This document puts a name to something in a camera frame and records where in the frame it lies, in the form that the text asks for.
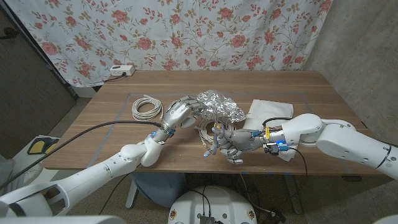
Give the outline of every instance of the white robotic arm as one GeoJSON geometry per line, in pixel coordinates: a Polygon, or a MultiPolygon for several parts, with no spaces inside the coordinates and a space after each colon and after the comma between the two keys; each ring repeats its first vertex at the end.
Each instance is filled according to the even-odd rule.
{"type": "Polygon", "coordinates": [[[185,96],[174,101],[161,127],[138,144],[123,146],[109,159],[62,180],[28,185],[0,197],[0,217],[65,215],[76,203],[115,177],[133,172],[141,163],[153,165],[176,127],[192,125],[203,107],[185,96]]]}
{"type": "Polygon", "coordinates": [[[281,131],[288,146],[316,146],[329,156],[365,164],[398,179],[398,163],[394,162],[398,148],[357,132],[346,121],[322,120],[315,114],[302,114],[282,123],[281,131]]]}
{"type": "MultiPolygon", "coordinates": [[[[221,130],[213,128],[215,133],[221,130]]],[[[218,136],[216,146],[220,153],[233,164],[242,164],[240,156],[263,147],[266,152],[278,155],[299,144],[306,147],[318,147],[325,154],[353,162],[365,164],[383,174],[398,179],[398,148],[377,141],[355,130],[355,127],[342,120],[321,119],[315,114],[301,114],[282,123],[282,130],[267,132],[239,129],[233,132],[223,131],[218,136]]]]}

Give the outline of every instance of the power strip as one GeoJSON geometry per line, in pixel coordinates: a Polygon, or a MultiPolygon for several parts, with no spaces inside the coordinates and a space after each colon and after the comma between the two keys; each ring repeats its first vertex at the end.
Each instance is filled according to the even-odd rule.
{"type": "Polygon", "coordinates": [[[131,76],[135,69],[132,65],[113,65],[109,71],[111,71],[112,76],[118,77],[121,76],[123,72],[126,72],[126,76],[131,76]]]}

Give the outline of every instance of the floral curtain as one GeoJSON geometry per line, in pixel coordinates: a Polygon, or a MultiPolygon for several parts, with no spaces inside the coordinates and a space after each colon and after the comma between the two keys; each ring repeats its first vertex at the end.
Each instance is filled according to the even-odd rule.
{"type": "Polygon", "coordinates": [[[300,70],[331,0],[6,0],[74,86],[138,70],[300,70]]]}

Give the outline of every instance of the crumpled aluminum foil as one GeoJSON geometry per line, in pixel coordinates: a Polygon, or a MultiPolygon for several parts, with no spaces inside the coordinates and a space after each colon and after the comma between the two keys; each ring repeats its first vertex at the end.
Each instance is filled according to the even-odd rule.
{"type": "Polygon", "coordinates": [[[199,93],[197,100],[207,106],[201,112],[205,119],[215,119],[216,114],[218,118],[228,118],[232,123],[246,119],[243,110],[231,98],[225,97],[217,90],[199,93]]]}

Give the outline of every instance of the cable bundle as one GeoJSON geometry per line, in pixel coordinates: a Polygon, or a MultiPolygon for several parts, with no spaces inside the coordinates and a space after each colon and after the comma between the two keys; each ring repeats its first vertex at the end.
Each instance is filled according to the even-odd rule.
{"type": "Polygon", "coordinates": [[[136,119],[137,121],[149,121],[150,119],[156,117],[156,115],[162,111],[162,115],[160,116],[159,120],[161,121],[163,119],[163,106],[162,103],[160,102],[160,100],[155,99],[153,97],[150,97],[148,95],[144,95],[143,98],[140,98],[138,100],[136,100],[133,104],[132,104],[132,116],[134,117],[134,119],[136,119]],[[153,104],[155,106],[154,109],[150,110],[150,111],[146,111],[146,112],[138,112],[138,108],[142,105],[145,104],[153,104]]]}
{"type": "MultiPolygon", "coordinates": [[[[232,122],[228,118],[217,118],[219,123],[222,123],[224,125],[225,130],[227,131],[234,131],[236,130],[236,126],[232,124],[232,122]]],[[[215,119],[203,119],[199,127],[195,126],[195,129],[199,131],[199,137],[200,140],[203,144],[203,147],[207,148],[207,144],[205,143],[205,140],[208,141],[210,144],[213,143],[213,136],[209,136],[207,134],[207,126],[210,123],[214,123],[216,120],[215,119]]]]}

